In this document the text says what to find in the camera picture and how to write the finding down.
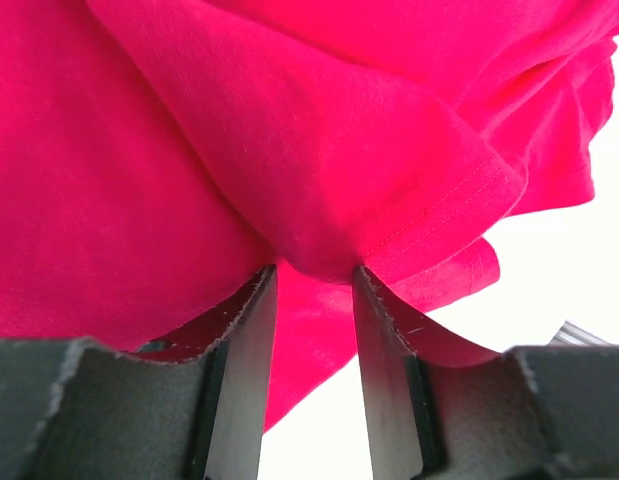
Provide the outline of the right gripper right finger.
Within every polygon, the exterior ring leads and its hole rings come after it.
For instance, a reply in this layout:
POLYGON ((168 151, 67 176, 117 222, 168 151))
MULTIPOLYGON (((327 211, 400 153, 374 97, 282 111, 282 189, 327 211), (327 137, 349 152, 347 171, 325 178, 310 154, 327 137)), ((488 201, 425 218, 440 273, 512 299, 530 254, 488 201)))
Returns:
POLYGON ((377 479, 619 479, 619 346, 516 347, 437 366, 407 331, 444 328, 366 268, 352 281, 377 479))

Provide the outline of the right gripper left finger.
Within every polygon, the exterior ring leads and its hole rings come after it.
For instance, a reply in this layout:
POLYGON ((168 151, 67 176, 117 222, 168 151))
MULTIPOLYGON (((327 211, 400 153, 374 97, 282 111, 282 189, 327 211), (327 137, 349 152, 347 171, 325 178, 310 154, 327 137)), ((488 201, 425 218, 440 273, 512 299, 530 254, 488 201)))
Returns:
POLYGON ((254 479, 276 320, 266 267, 134 353, 0 339, 0 479, 254 479))

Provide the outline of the red t shirt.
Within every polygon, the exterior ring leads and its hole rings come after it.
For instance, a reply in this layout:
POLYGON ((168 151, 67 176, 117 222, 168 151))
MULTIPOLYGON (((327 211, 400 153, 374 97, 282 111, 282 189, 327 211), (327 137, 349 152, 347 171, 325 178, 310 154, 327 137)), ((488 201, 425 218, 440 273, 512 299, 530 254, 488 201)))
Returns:
POLYGON ((281 271, 266 422, 594 195, 619 1, 0 1, 0 337, 132 351, 281 271))

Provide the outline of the aluminium frame rail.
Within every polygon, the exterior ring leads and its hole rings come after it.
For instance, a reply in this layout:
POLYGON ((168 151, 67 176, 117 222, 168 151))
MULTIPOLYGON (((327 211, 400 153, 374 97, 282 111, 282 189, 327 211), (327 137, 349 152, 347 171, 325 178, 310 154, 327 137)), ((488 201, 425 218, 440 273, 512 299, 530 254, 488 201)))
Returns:
POLYGON ((552 346, 610 346, 610 343, 566 321, 549 342, 552 346))

